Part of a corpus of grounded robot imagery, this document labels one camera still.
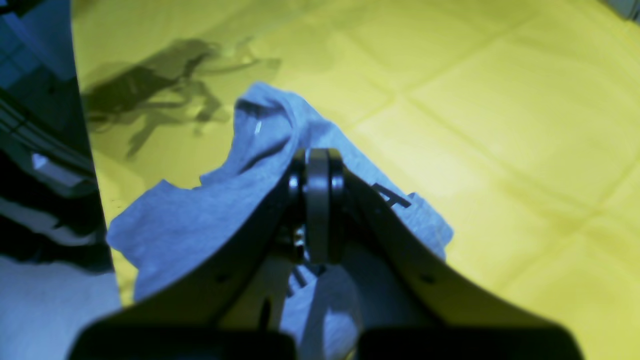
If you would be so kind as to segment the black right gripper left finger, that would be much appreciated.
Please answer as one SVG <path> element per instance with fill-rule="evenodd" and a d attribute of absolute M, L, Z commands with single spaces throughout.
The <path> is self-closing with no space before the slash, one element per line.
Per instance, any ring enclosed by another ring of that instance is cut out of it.
<path fill-rule="evenodd" d="M 194 271 L 82 331 L 71 360 L 295 360 L 279 331 L 290 275 L 327 262 L 330 150 L 295 153 L 274 188 Z"/>

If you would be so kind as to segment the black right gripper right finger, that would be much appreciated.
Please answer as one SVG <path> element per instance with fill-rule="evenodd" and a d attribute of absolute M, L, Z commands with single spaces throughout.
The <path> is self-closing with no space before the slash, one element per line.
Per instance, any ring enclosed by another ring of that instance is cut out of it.
<path fill-rule="evenodd" d="M 482 289 L 422 244 L 327 151 L 329 260 L 361 296 L 359 360 L 582 360 L 573 335 Z"/>

